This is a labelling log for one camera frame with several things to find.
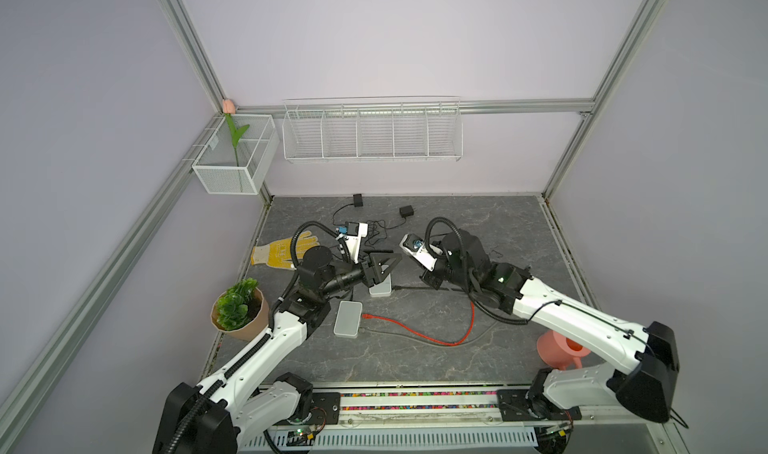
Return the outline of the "white network switch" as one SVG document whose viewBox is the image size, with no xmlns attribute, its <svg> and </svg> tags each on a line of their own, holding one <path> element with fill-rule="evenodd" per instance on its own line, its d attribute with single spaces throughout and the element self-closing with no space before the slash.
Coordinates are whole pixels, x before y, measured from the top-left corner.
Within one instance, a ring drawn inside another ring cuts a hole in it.
<svg viewBox="0 0 768 454">
<path fill-rule="evenodd" d="M 362 314 L 362 302 L 341 301 L 334 322 L 334 335 L 339 338 L 356 338 L 359 333 Z"/>
<path fill-rule="evenodd" d="M 381 283 L 371 286 L 368 291 L 372 298 L 389 297 L 393 291 L 392 276 L 388 275 Z"/>
</svg>

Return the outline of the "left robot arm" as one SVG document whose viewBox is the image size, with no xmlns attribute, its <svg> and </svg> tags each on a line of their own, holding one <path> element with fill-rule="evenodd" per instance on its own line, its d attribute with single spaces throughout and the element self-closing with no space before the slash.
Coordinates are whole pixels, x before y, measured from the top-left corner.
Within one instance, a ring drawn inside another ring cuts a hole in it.
<svg viewBox="0 0 768 454">
<path fill-rule="evenodd" d="M 323 245 L 297 253 L 294 232 L 289 254 L 291 280 L 267 313 L 266 326 L 221 369 L 196 385 L 180 383 L 168 395 L 160 418 L 155 453 L 236 453 L 243 443 L 288 419 L 310 415 L 312 384 L 295 374 L 278 377 L 268 389 L 263 381 L 292 351 L 321 326 L 332 298 L 356 285 L 381 284 L 400 263 L 392 250 L 364 252 L 364 233 L 339 232 L 314 222 L 330 235 L 341 255 Z"/>
</svg>

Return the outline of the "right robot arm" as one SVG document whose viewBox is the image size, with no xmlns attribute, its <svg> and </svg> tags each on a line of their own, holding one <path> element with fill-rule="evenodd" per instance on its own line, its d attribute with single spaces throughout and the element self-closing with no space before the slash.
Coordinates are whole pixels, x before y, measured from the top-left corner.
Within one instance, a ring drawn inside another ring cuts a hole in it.
<svg viewBox="0 0 768 454">
<path fill-rule="evenodd" d="M 622 320 L 557 291 L 528 268 L 493 261 L 477 236 L 442 216 L 430 220 L 423 235 L 404 236 L 399 246 L 422 267 L 421 279 L 431 288 L 450 283 L 490 318 L 539 324 L 601 359 L 595 367 L 540 369 L 527 394 L 536 416 L 608 405 L 654 423 L 674 417 L 680 359 L 671 327 Z"/>
</svg>

